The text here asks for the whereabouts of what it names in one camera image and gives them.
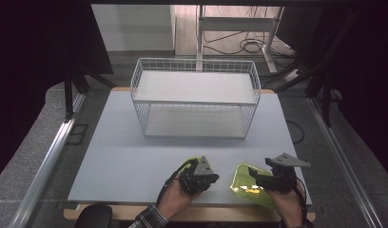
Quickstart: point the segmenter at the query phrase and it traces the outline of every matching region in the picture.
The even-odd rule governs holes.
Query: cable
[[[301,131],[301,138],[295,142],[292,142],[293,144],[297,144],[297,143],[300,143],[304,140],[304,131],[303,131],[303,128],[301,128],[300,125],[298,125],[297,123],[295,122],[292,122],[292,121],[286,121],[287,123],[290,123],[290,124],[293,124],[295,125],[300,131]]]
[[[264,11],[264,18],[266,17],[266,14],[267,14],[267,11],[268,11],[268,7],[265,7],[265,11]],[[257,16],[257,12],[258,12],[258,7],[250,7],[249,10],[245,13],[244,16],[246,16],[247,14],[249,14],[251,17],[256,17]],[[196,7],[196,37],[197,37],[197,42],[199,41],[199,35],[198,35],[198,22],[197,22],[197,17],[198,17],[198,6]],[[223,36],[223,37],[220,37],[220,38],[217,38],[217,39],[214,39],[214,40],[207,40],[206,37],[205,37],[205,32],[203,32],[203,37],[202,39],[204,39],[208,44],[210,43],[213,43],[213,42],[217,42],[217,41],[221,41],[223,39],[226,39],[226,38],[229,38],[229,37],[232,37],[232,36],[236,36],[236,35],[239,35],[239,34],[242,34],[242,33],[245,33],[245,31],[239,31],[239,32],[235,32],[235,33],[232,33],[232,34],[229,34],[229,35],[226,35],[226,36]],[[218,50],[214,47],[210,47],[210,46],[203,46],[203,48],[208,48],[208,49],[212,49],[214,51],[217,51],[221,54],[225,54],[225,55],[235,55],[235,54],[239,54],[243,51],[249,53],[249,54],[257,54],[257,53],[260,53],[262,51],[262,47],[265,45],[265,32],[262,33],[262,40],[261,39],[258,39],[258,36],[257,36],[257,33],[256,32],[253,32],[253,38],[249,38],[249,31],[246,33],[246,36],[244,39],[242,39],[239,43],[239,46],[240,46],[240,49],[237,50],[237,51],[233,51],[233,52],[224,52],[224,51],[221,51],[221,50]],[[294,58],[294,55],[287,55],[287,54],[282,54],[282,53],[279,53],[278,51],[276,51],[275,49],[273,48],[270,48],[270,53],[271,53],[271,57],[275,57],[275,58],[287,58],[287,59],[293,59]],[[287,67],[291,67],[292,65],[288,65],[288,66],[283,66],[283,65],[280,65],[277,63],[278,66],[280,67],[283,67],[283,68],[287,68]]]
[[[219,6],[217,7],[217,11],[222,16],[222,13],[219,11]]]
[[[301,185],[304,189],[304,197],[301,193],[301,191],[298,189],[298,186],[294,187],[294,192],[298,196],[300,202],[301,202],[301,223],[305,223],[307,220],[307,207],[306,207],[306,188],[304,188],[304,183],[297,177],[297,179],[301,182]]]
[[[306,200],[307,200],[306,186],[304,185],[304,182],[301,181],[301,179],[299,179],[298,177],[297,177],[297,179],[299,180],[299,182],[301,183],[301,186],[304,189],[304,201],[306,202]]]
[[[262,86],[262,89],[265,89],[268,84],[273,83],[275,81],[278,81],[282,77],[286,76],[287,73],[289,73],[292,69],[297,67],[299,64],[300,64],[300,62],[295,60],[292,64],[290,64],[287,68],[284,68],[283,70],[281,70],[278,74],[272,75],[273,77],[269,76],[268,77],[269,80]]]
[[[282,64],[278,63],[277,60],[279,60],[279,59],[293,59],[293,58],[294,58],[293,56],[277,56],[276,58],[274,58],[274,64],[277,66],[280,66],[282,68],[287,68],[287,67],[291,66],[292,63],[290,63],[289,65],[282,65]]]

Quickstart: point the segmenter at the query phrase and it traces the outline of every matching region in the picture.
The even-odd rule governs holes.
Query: yellow-green plate
[[[262,187],[257,186],[254,178],[248,174],[248,167],[257,170],[259,174],[272,176],[270,172],[250,166],[245,163],[241,163],[236,169],[235,177],[233,179],[232,185],[230,186],[230,189],[235,194],[244,197],[248,200],[251,200],[260,206],[273,208],[274,203],[272,199],[264,191],[264,189],[262,189]]]

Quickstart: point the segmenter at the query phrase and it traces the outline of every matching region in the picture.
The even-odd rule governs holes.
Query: gray floor
[[[169,53],[110,53],[115,75],[107,75],[117,86],[129,86],[130,76],[138,56],[166,57]],[[258,72],[268,75],[262,59],[254,59]],[[63,217],[67,206],[68,191],[87,150],[90,138],[107,100],[109,88],[87,77],[90,92],[83,104],[74,127],[74,133],[87,128],[80,144],[67,144],[50,176],[48,184],[36,205],[27,227],[72,227],[74,221]],[[282,84],[283,80],[269,86]],[[307,82],[279,93],[284,116],[295,122],[304,131],[304,139],[295,144],[300,159],[311,162],[311,168],[304,168],[310,196],[317,214],[315,227],[369,227],[359,205],[352,195],[346,179],[327,140],[313,115],[304,95]],[[0,176],[0,228],[8,227],[20,201],[44,159],[59,126],[64,120],[64,90],[62,85],[51,88],[47,93],[46,106],[15,157]],[[384,227],[388,227],[388,175],[369,148],[360,139],[338,111],[331,106],[332,129],[335,132],[346,157],[351,163],[362,186],[378,211]],[[301,138],[301,131],[288,123],[293,141]],[[81,136],[68,138],[77,143]]]

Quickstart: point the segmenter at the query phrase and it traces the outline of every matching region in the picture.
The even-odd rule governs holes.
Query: hand
[[[301,194],[304,198],[305,192],[299,180],[297,187],[301,191]],[[298,195],[296,195],[294,190],[291,190],[286,194],[281,194],[270,190],[265,190],[265,192],[274,201],[275,209],[277,210],[278,215],[280,215],[282,218],[286,227],[302,227],[301,200],[299,199]]]
[[[179,181],[175,179],[167,186],[158,208],[167,219],[170,219],[183,212],[191,201],[197,198],[200,194],[201,193],[195,196],[189,196],[185,191],[183,191]]]

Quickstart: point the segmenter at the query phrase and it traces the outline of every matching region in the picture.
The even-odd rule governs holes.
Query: person's left hand
[[[173,180],[168,186],[159,203],[159,210],[167,218],[170,219],[183,210],[197,198],[201,193],[195,196],[189,196],[179,184],[177,179]]]

